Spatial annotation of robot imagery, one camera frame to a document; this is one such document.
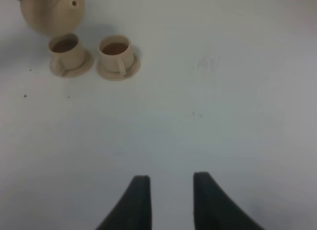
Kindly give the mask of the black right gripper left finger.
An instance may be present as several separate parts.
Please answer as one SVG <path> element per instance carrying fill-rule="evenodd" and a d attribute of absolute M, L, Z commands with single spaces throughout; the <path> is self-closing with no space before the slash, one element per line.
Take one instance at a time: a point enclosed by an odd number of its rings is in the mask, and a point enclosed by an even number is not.
<path fill-rule="evenodd" d="M 149 230 L 150 228 L 151 180 L 147 175 L 136 175 L 116 206 L 97 229 Z"/>

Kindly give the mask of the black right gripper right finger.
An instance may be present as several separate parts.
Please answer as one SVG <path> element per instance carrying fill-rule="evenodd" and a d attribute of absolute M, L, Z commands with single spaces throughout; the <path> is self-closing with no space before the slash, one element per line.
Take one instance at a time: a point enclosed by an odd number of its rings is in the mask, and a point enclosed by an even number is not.
<path fill-rule="evenodd" d="M 221 189 L 208 172 L 193 176 L 196 230 L 261 230 Z"/>

